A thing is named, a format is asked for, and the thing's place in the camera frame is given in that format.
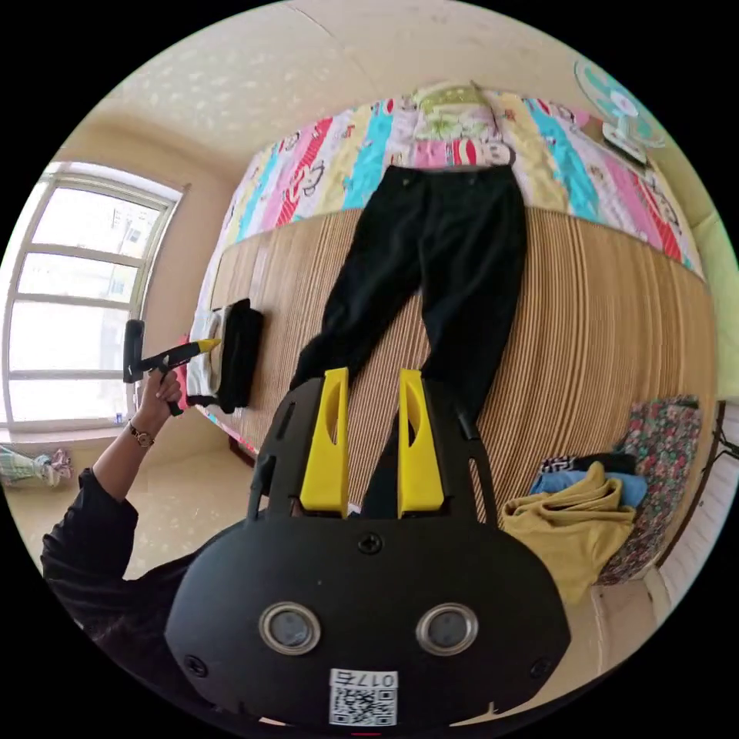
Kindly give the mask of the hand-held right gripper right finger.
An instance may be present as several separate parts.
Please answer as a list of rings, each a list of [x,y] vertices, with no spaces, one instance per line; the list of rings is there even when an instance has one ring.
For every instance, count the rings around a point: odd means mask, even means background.
[[[436,513],[444,492],[420,371],[400,370],[398,405],[397,516]]]

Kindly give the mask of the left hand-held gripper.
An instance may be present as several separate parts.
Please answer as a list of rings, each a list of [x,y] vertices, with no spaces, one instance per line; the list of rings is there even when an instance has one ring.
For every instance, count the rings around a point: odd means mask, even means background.
[[[168,351],[144,357],[142,344],[133,344],[133,382],[143,381],[144,375],[159,370],[166,376],[171,370],[186,365],[198,353],[210,353],[221,344],[221,339],[201,339],[193,343],[178,345]]]

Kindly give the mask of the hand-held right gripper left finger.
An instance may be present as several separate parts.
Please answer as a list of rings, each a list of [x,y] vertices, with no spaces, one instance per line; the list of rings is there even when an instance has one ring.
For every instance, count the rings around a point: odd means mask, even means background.
[[[299,500],[307,513],[349,514],[349,371],[325,372]]]

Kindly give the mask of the person's left hand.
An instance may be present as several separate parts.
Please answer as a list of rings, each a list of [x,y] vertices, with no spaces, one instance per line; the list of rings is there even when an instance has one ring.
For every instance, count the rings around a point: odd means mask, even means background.
[[[156,436],[171,417],[170,405],[179,409],[182,391],[177,375],[173,371],[164,373],[153,369],[147,376],[141,403],[131,424],[140,433]]]

